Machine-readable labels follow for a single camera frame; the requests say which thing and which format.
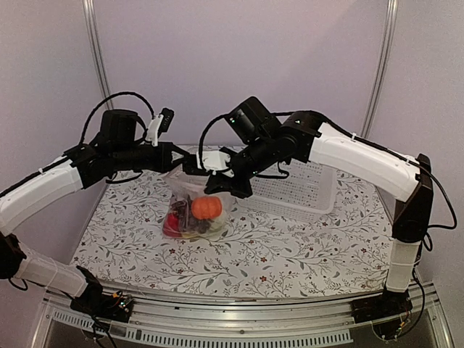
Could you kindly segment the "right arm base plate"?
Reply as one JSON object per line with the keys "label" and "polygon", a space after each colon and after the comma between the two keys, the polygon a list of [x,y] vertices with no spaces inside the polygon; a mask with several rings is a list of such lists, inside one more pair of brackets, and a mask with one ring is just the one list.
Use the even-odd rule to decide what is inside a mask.
{"label": "right arm base plate", "polygon": [[381,294],[350,302],[351,316],[356,323],[380,320],[411,311],[409,291],[402,293],[384,289]]}

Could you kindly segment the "yellow banana toy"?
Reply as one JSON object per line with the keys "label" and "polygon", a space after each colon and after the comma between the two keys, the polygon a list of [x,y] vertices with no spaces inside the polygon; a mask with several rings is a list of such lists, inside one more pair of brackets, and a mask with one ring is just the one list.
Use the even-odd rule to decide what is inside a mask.
{"label": "yellow banana toy", "polygon": [[193,240],[193,239],[205,239],[206,236],[204,234],[199,233],[182,233],[181,234],[183,239],[186,240]]}

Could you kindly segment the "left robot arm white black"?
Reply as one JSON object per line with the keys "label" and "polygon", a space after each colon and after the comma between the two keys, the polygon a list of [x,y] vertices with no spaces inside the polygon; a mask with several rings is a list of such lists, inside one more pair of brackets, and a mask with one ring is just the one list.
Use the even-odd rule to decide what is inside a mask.
{"label": "left robot arm white black", "polygon": [[196,155],[159,140],[160,134],[169,128],[173,115],[172,110],[164,108],[137,139],[136,126],[144,122],[136,112],[107,110],[102,115],[99,132],[90,143],[68,149],[50,165],[4,190],[1,193],[1,279],[19,278],[57,289],[80,302],[91,314],[102,314],[108,301],[102,285],[90,271],[35,253],[22,245],[13,231],[55,201],[103,179],[111,181],[120,171],[168,173],[179,165],[196,170]]}

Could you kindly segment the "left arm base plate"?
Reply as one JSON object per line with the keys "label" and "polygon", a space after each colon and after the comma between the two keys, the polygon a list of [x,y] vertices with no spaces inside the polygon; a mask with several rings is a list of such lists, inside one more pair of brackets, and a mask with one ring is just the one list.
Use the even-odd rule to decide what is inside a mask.
{"label": "left arm base plate", "polygon": [[129,322],[133,306],[133,297],[130,294],[121,291],[104,294],[101,290],[85,290],[70,303],[70,309],[76,312],[121,323]]}

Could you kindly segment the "orange toy fruit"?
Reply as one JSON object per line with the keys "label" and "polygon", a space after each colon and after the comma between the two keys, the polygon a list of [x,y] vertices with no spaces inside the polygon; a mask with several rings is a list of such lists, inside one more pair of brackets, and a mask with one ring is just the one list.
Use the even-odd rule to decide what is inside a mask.
{"label": "orange toy fruit", "polygon": [[198,220],[212,220],[222,214],[223,206],[216,196],[196,198],[191,204],[191,213]]}

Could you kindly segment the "dark red grapes toy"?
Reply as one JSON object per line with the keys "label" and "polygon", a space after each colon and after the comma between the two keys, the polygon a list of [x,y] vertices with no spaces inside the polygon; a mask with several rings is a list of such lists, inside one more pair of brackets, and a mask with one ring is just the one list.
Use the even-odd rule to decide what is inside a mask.
{"label": "dark red grapes toy", "polygon": [[190,196],[186,198],[172,196],[168,213],[173,213],[179,219],[179,231],[181,233],[204,234],[210,227],[210,220],[198,220],[191,213],[193,200]]}

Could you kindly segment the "white cauliflower toy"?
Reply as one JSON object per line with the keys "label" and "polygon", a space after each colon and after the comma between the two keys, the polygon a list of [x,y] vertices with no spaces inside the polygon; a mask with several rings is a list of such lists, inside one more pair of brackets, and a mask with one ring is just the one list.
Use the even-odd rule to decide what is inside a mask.
{"label": "white cauliflower toy", "polygon": [[208,234],[218,233],[224,229],[227,223],[226,217],[217,217],[215,219],[210,220],[210,227],[207,230]]}

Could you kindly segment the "clear zip top bag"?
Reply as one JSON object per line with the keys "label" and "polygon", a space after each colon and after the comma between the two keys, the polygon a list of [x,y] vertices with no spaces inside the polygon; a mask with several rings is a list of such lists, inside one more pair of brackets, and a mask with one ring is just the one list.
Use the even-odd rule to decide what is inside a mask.
{"label": "clear zip top bag", "polygon": [[174,239],[210,237],[226,230],[234,198],[227,192],[204,193],[207,178],[177,167],[162,176],[171,197],[162,232]]}

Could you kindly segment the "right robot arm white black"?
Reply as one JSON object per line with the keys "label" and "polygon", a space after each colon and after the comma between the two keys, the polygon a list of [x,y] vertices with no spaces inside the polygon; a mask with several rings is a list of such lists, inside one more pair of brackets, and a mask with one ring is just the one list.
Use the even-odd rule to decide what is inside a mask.
{"label": "right robot arm white black", "polygon": [[274,164],[297,160],[344,171],[390,193],[396,200],[390,266],[384,290],[377,297],[352,302],[352,310],[390,316],[411,310],[407,288],[430,222],[434,188],[430,159],[408,157],[350,133],[316,111],[270,112],[252,96],[207,129],[224,120],[245,144],[239,153],[205,152],[199,143],[196,164],[205,171],[205,193],[229,192],[241,199],[252,195],[251,178]]}

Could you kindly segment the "red toy pepper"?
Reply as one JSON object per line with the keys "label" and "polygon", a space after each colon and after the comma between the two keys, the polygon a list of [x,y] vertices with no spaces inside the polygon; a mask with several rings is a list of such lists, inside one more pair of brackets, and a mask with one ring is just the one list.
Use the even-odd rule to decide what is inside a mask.
{"label": "red toy pepper", "polygon": [[179,231],[179,219],[176,214],[168,213],[163,223],[162,232],[170,238],[181,238],[182,234]]}

